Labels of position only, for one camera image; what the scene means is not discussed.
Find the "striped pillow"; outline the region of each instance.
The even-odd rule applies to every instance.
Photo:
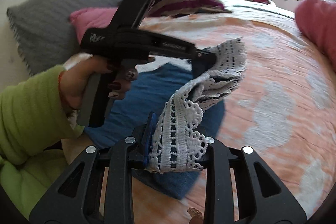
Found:
[[[155,0],[148,16],[180,16],[199,12],[220,13],[224,10],[224,4],[220,0]]]

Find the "pink pillow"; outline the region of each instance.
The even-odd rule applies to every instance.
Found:
[[[70,15],[70,22],[75,27],[78,42],[81,43],[85,31],[90,28],[105,28],[111,22],[118,7],[84,8]]]
[[[299,30],[327,55],[336,71],[336,2],[302,0],[295,20]]]

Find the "blue fabric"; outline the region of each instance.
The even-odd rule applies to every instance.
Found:
[[[118,140],[132,134],[135,126],[147,122],[153,111],[159,116],[170,96],[192,79],[190,71],[172,64],[140,73],[132,83],[126,98],[116,101],[111,114],[100,128],[85,128],[85,132],[99,148],[114,145]],[[208,109],[201,125],[208,136],[215,137],[225,113],[224,102]],[[133,176],[146,185],[177,199],[182,199],[196,181],[198,172],[151,174],[145,170],[133,170]]]

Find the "green cloth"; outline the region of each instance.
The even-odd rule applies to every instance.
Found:
[[[43,151],[76,138],[58,93],[56,66],[0,94],[0,184],[18,210],[29,213],[66,168],[61,150]]]

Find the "white crochet lace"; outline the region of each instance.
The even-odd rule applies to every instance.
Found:
[[[223,100],[243,79],[246,49],[241,38],[205,49],[216,53],[217,62],[208,71],[186,83],[166,103],[152,138],[151,172],[202,170],[195,162],[205,154],[205,136],[194,129],[203,112]]]

